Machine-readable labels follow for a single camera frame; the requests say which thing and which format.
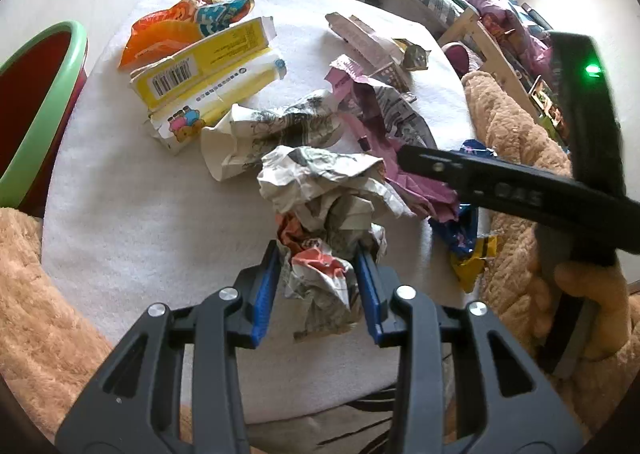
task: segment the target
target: green light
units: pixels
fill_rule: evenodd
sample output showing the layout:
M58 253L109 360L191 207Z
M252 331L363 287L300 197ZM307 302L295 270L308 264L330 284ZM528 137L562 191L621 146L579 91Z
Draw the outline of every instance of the green light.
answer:
M584 68L589 76L600 76L602 68L597 64L589 64Z

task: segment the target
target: orange snack bag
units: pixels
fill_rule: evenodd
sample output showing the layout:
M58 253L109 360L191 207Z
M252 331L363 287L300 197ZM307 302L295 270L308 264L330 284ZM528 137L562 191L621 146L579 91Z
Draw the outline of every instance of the orange snack bag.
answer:
M142 17L131 27L119 68L157 62L244 18L254 0L181 0Z

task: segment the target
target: white table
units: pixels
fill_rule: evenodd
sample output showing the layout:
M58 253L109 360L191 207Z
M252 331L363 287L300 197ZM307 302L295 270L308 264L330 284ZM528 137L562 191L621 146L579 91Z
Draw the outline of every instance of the white table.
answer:
M66 129L49 190L42 262L56 285L111 341L146 307L201 302L257 264L276 229L254 173L217 183L192 144L173 157L143 126L142 101L116 71L131 24L179 0L142 0L96 64ZM472 137L462 86L430 34L418 24L353 0L255 0L252 16L273 16L273 46L287 62L284 81L244 102L268 108L316 88L329 63L348 52L324 15L355 14L431 50L430 69L414 72L415 108L440 148ZM406 283L440 303L462 304L444 245L417 219L386 222L388 256ZM248 423L304 416L363 396L396 379L398 352L379 350L366 326L294 345L296 301L276 295L269 333L254 352L239 352Z

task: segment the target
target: white tablecloth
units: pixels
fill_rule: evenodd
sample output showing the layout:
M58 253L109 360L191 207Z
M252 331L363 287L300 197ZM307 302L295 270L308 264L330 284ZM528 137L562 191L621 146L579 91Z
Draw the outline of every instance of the white tablecloth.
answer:
M146 307L201 302L260 261L274 237L270 204L254 173L217 183L200 145L176 157L147 135L145 106L116 70L131 24L179 0L142 0L113 37L76 104L58 153L44 220L42 262L56 285L116 342ZM270 108L316 88L347 52L324 15L356 15L432 50L430 69L412 73L418 101L440 148L472 137L462 86L433 37L418 24L353 0L255 0L252 16L273 16L272 45L287 62L284 81L244 102ZM388 256L402 281L439 301L462 303L444 245L427 224L387 221ZM276 295L269 333L238 355L248 423L302 416L343 404L396 379L398 352L379 350L361 323L348 334L294 345L287 324L300 309Z

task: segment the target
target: crumpled paper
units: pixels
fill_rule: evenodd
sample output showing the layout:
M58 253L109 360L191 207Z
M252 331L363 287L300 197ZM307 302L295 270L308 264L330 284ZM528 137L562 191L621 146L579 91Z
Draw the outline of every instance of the crumpled paper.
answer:
M336 110L337 101L324 89L271 110L234 104L215 127L202 130L202 155L211 175L223 181L260 164L278 145L330 147L342 135Z
M380 158L280 145L262 158L260 195L276 210L280 280L285 296L306 305L294 340L349 331L360 319L358 286L349 263L358 241L379 259L384 228L374 219L404 204L384 180Z
M445 183L407 174L398 166L396 153L404 144L436 148L424 118L393 87L364 76L362 68L347 55L331 63L325 79L341 102L340 117L363 150L384 160L386 181L407 206L420 217L455 220L458 197L452 189Z

